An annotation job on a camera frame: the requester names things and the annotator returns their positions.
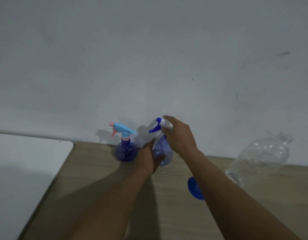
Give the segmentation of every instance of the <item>spray bottle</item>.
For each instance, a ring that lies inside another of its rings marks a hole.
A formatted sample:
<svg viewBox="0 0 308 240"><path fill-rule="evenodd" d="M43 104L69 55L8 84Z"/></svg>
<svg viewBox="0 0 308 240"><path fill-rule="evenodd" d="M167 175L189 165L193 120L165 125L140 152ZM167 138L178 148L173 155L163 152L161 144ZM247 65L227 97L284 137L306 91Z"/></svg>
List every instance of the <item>spray bottle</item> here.
<svg viewBox="0 0 308 240"><path fill-rule="evenodd" d="M113 128L111 137L117 132L122 133L122 142L117 145L115 150L116 158L122 162L132 161L136 157L137 151L136 146L131 141L130 134L136 134L136 131L133 131L125 125L114 122L110 122L109 126Z"/></svg>
<svg viewBox="0 0 308 240"><path fill-rule="evenodd" d="M161 127L166 127L170 129L173 128L173 125L165 119L157 117L156 121L156 127L151 129L149 133L159 131ZM153 146L153 154L154 158L157 158L159 156L165 156L165 159L160 163L160 166L166 166L171 163L173 157L173 150L171 149L170 145L168 145L165 135L162 135L160 139L155 141Z"/></svg>

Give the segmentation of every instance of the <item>blue trigger sprayer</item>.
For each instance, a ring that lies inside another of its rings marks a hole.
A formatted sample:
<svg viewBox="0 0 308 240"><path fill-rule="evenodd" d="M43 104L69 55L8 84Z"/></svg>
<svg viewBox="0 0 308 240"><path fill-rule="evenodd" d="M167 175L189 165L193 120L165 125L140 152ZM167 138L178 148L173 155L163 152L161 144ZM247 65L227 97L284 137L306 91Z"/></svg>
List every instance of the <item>blue trigger sprayer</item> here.
<svg viewBox="0 0 308 240"><path fill-rule="evenodd" d="M149 133L153 133L161 130L162 127L173 128L173 125L162 118L157 117L156 119L157 125L149 131ZM160 163L160 166L166 166L171 163L173 157L173 150L166 140L166 136L162 135L160 139L156 140L153 146L153 154L154 157L157 158L159 156L166 156L166 158Z"/></svg>
<svg viewBox="0 0 308 240"><path fill-rule="evenodd" d="M122 162L132 161L137 154L136 146L131 141L130 134L136 134L136 131L128 128L125 125L110 122L109 126L113 128L113 137L117 132L122 133L122 141L117 145L115 150L116 158Z"/></svg>

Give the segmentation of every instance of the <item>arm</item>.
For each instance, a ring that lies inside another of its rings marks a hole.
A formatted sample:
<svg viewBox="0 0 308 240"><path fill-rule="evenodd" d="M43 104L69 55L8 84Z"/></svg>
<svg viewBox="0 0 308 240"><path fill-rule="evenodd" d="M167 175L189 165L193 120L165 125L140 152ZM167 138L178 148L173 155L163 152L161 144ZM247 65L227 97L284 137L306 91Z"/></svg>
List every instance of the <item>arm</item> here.
<svg viewBox="0 0 308 240"><path fill-rule="evenodd" d="M173 130L161 130L191 170L225 239L299 239L197 149L188 125L174 117L164 118Z"/></svg>
<svg viewBox="0 0 308 240"><path fill-rule="evenodd" d="M145 180L164 158L153 158L155 140L139 151L132 173L99 195L63 234L62 240L123 239L136 201Z"/></svg>

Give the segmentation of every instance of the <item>spray nozzle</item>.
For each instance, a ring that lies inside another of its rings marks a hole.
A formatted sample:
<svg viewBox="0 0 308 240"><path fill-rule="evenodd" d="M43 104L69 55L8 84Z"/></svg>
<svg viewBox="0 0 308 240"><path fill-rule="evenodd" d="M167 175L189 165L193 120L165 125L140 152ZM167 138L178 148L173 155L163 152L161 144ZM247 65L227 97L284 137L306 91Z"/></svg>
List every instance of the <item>spray nozzle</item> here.
<svg viewBox="0 0 308 240"><path fill-rule="evenodd" d="M162 127L173 128L173 125L165 119L157 117L156 121L157 125L153 129L151 129L148 133L159 131Z"/></svg>
<svg viewBox="0 0 308 240"><path fill-rule="evenodd" d="M117 132L122 133L122 139L129 139L130 134L136 134L136 131L119 123L110 122L109 126L113 127L113 133L111 137L113 137Z"/></svg>

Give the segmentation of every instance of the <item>forearm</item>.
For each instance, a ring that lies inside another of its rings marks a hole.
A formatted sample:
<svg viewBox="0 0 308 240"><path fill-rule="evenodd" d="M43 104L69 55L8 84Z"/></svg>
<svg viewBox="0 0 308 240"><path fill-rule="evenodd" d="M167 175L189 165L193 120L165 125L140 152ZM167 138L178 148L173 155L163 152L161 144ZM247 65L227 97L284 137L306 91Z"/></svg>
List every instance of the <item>forearm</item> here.
<svg viewBox="0 0 308 240"><path fill-rule="evenodd" d="M103 192L62 239L123 239L140 188L148 177L135 169Z"/></svg>
<svg viewBox="0 0 308 240"><path fill-rule="evenodd" d="M202 152L191 149L181 156L225 239L299 239L207 160Z"/></svg>

